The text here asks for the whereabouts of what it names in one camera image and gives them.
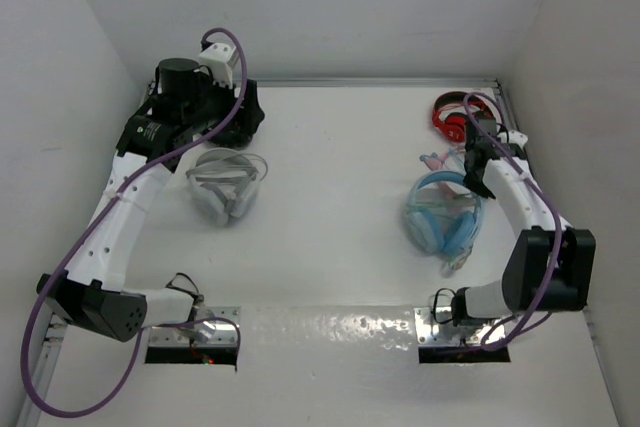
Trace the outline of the light blue headphones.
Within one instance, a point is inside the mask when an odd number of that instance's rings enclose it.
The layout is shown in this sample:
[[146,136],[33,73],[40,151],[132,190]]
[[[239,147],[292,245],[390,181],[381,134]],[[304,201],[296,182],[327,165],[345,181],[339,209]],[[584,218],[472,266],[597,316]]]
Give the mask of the light blue headphones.
[[420,177],[405,202],[407,227],[417,245],[427,254],[458,257],[472,249],[484,220],[484,201],[477,194],[471,199],[444,199],[436,189],[421,190],[427,198],[416,197],[419,187],[436,181],[449,181],[463,187],[464,175],[439,170]]

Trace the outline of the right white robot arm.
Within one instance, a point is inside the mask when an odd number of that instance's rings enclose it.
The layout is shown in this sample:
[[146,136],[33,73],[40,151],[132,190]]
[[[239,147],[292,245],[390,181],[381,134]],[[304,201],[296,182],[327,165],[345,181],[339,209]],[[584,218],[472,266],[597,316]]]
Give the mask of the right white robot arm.
[[548,205],[522,145],[500,139],[496,120],[474,114],[466,126],[464,169],[463,185],[498,202],[516,243],[499,280],[455,292],[453,325],[471,326],[528,308],[547,313],[583,310],[596,239]]

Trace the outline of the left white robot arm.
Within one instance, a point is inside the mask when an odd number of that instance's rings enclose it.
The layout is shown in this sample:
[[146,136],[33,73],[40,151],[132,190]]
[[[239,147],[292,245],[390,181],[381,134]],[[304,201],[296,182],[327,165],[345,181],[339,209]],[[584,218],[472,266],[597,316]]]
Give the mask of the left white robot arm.
[[171,287],[128,290],[127,268],[145,219],[182,155],[223,130],[245,94],[256,91],[247,80],[233,85],[233,69],[243,64],[239,52],[159,63],[153,90],[116,144],[91,223],[62,266],[37,285],[38,307],[121,342],[146,327],[189,323],[197,295]]

